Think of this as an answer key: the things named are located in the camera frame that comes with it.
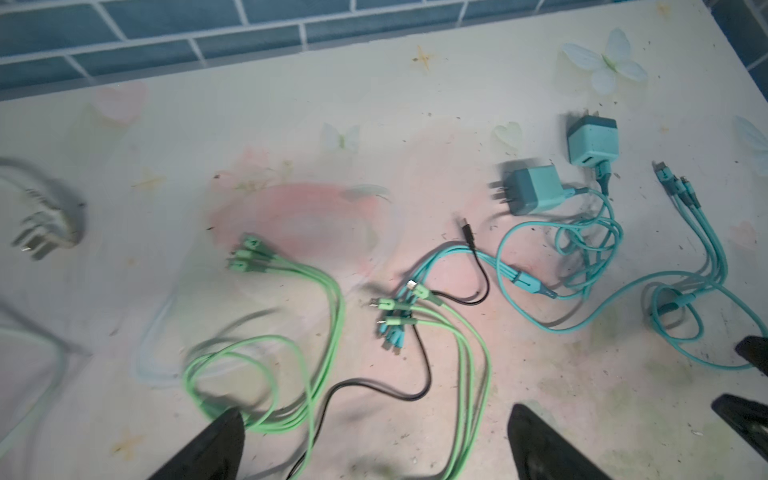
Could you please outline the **small teal charger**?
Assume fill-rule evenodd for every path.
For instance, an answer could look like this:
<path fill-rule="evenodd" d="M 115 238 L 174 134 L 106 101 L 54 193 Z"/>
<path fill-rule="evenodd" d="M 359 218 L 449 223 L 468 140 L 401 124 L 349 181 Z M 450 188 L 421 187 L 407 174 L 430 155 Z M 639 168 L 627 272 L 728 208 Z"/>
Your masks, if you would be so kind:
<path fill-rule="evenodd" d="M 546 165 L 504 171 L 493 198 L 513 216 L 527 216 L 552 210 L 576 193 L 561 182 L 555 166 Z"/>

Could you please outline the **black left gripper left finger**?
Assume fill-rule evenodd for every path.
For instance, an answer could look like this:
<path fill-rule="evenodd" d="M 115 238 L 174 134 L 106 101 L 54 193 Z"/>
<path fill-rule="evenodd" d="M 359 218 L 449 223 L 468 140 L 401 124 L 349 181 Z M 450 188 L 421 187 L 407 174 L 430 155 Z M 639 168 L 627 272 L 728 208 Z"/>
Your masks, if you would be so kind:
<path fill-rule="evenodd" d="M 192 439 L 149 480 L 235 480 L 242 460 L 245 427 L 230 408 Z"/>

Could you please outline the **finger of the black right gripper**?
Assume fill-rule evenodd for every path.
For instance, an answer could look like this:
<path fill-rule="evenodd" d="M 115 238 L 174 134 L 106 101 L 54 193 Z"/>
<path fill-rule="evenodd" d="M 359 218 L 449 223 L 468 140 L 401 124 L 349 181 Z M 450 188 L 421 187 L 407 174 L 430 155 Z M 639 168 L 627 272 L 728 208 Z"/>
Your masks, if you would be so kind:
<path fill-rule="evenodd" d="M 747 336 L 735 347 L 736 353 L 762 374 L 768 375 L 768 339 Z"/>
<path fill-rule="evenodd" d="M 711 408 L 763 459 L 768 459 L 765 404 L 723 394 L 712 402 Z"/>

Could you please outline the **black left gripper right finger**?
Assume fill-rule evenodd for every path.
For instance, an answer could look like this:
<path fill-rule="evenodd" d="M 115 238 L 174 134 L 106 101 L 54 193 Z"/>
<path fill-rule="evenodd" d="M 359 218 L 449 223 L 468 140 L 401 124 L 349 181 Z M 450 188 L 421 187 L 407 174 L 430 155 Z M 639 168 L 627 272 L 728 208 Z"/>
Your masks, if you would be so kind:
<path fill-rule="evenodd" d="M 516 403 L 507 435 L 520 479 L 601 479 L 609 476 L 533 410 Z"/>

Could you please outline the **large teal charger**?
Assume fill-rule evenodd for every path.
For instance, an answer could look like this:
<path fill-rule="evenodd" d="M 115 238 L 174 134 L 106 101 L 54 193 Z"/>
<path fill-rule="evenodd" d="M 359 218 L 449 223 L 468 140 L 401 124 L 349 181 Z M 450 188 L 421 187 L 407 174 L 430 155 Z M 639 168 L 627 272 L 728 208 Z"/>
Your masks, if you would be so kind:
<path fill-rule="evenodd" d="M 596 115 L 579 118 L 566 130 L 569 162 L 593 168 L 619 157 L 619 134 L 615 119 Z"/>

